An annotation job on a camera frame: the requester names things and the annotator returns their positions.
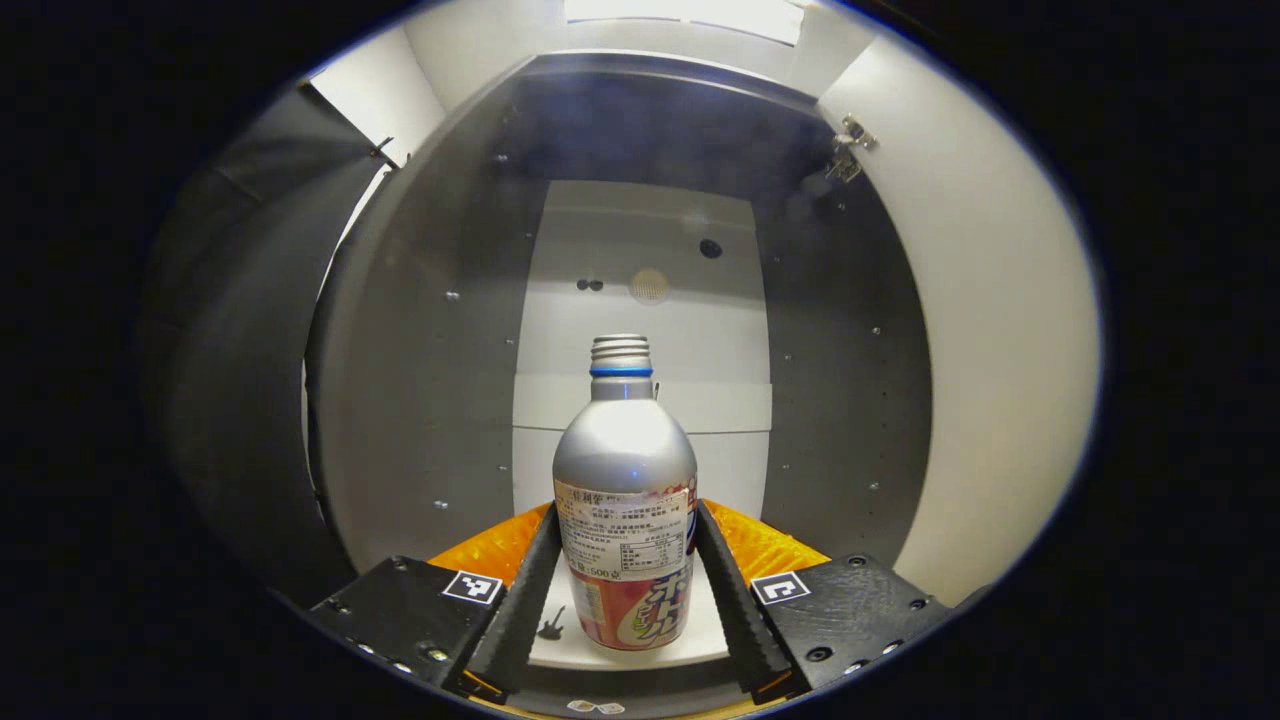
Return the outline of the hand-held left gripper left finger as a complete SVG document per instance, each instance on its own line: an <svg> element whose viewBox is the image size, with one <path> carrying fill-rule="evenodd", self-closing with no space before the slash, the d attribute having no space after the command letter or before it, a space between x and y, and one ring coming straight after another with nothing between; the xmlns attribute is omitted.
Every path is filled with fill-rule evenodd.
<svg viewBox="0 0 1280 720"><path fill-rule="evenodd" d="M438 694L506 701L518 692L561 556L541 516L515 583L390 556L312 606L306 620L393 676Z"/></svg>

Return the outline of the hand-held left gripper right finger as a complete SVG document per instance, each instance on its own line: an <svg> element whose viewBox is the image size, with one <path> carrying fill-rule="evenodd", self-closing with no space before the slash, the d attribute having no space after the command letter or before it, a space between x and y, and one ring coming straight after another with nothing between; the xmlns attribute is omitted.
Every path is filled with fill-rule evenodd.
<svg viewBox="0 0 1280 720"><path fill-rule="evenodd" d="M755 701L829 692L954 615L867 553L746 580L708 502L695 524L735 675Z"/></svg>

